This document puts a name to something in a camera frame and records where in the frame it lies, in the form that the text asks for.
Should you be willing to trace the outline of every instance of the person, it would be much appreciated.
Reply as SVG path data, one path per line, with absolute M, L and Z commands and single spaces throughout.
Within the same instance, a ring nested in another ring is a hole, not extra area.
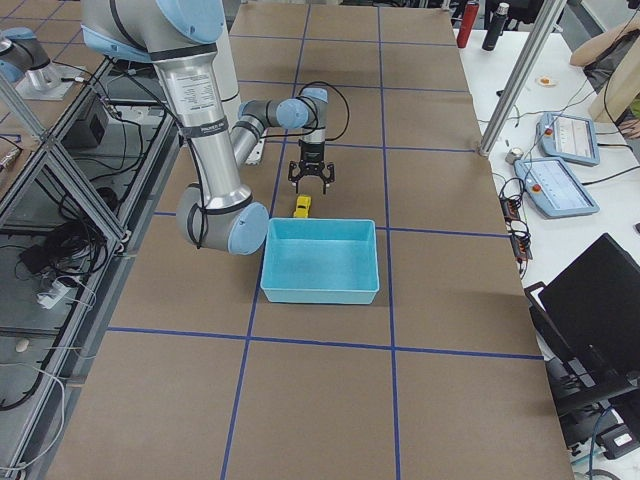
M 569 63 L 583 67 L 594 90 L 599 92 L 639 37 L 640 18 L 634 17 L 630 22 L 586 41 L 573 52 Z M 618 122 L 618 128 L 626 138 L 640 138 L 640 99 L 631 103 Z

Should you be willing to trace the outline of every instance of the blue cable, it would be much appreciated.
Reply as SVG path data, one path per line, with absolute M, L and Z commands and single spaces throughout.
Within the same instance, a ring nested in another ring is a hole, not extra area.
M 613 409 L 613 406 L 610 405 L 607 407 L 604 412 L 600 414 L 598 420 L 596 420 L 595 425 L 593 426 L 593 434 L 591 435 L 591 447 L 589 448 L 589 480 L 593 480 L 593 450 L 596 445 L 596 435 L 598 435 L 598 427 L 600 426 L 600 422 L 605 417 L 607 413 L 609 413 Z

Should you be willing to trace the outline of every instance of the red bottle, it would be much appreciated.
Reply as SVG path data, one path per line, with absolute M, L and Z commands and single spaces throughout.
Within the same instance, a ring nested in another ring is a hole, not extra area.
M 464 14 L 462 15 L 462 25 L 460 26 L 458 38 L 456 39 L 458 48 L 464 48 L 467 46 L 469 35 L 471 35 L 471 29 L 473 28 L 473 23 L 476 21 L 476 17 L 478 16 L 478 8 L 480 8 L 480 4 L 476 1 L 472 0 L 467 3 L 467 6 L 464 9 Z

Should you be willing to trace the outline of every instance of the bottle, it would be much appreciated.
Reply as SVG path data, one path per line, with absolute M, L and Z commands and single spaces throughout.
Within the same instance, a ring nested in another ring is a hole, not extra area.
M 458 38 L 456 38 L 458 48 L 464 48 L 467 46 L 469 35 L 471 35 L 471 29 L 473 28 L 473 22 L 476 21 L 476 16 L 478 15 L 478 8 L 480 8 L 480 4 L 475 0 L 468 2 L 467 6 L 464 8 L 462 25 L 460 25 L 460 31 L 458 31 Z
M 491 19 L 491 25 L 489 25 L 487 35 L 484 37 L 484 42 L 482 42 L 483 50 L 491 51 L 496 48 L 498 37 L 502 35 L 502 29 L 504 28 L 504 24 L 507 22 L 508 11 L 508 3 L 501 3 L 498 5 L 498 9 Z

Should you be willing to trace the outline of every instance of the brown table surface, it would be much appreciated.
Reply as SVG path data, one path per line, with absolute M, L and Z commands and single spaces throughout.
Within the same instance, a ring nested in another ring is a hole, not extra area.
M 347 96 L 336 183 L 301 187 L 313 217 L 375 220 L 381 290 L 269 303 L 261 253 L 180 238 L 183 151 L 47 478 L 573 478 L 448 15 L 248 4 L 231 39 L 245 100 Z M 297 155 L 242 171 L 274 216 Z
M 27 27 L 34 31 L 43 48 L 54 61 L 73 66 L 82 66 L 94 72 L 103 57 L 89 50 L 82 40 L 80 30 L 80 2 L 56 0 L 2 0 L 0 1 L 0 30 L 13 27 Z M 78 71 L 78 76 L 88 75 Z M 35 113 L 45 128 L 53 127 L 65 110 L 77 97 L 82 86 L 74 85 L 61 101 L 26 100 L 25 103 Z M 20 118 L 0 102 L 0 136 L 6 135 L 16 141 L 19 135 L 20 145 L 30 153 L 39 147 L 37 140 L 31 138 L 23 127 Z M 0 141 L 0 155 L 12 148 Z M 11 169 L 0 174 L 0 199 L 9 190 L 28 162 L 28 155 L 16 162 Z

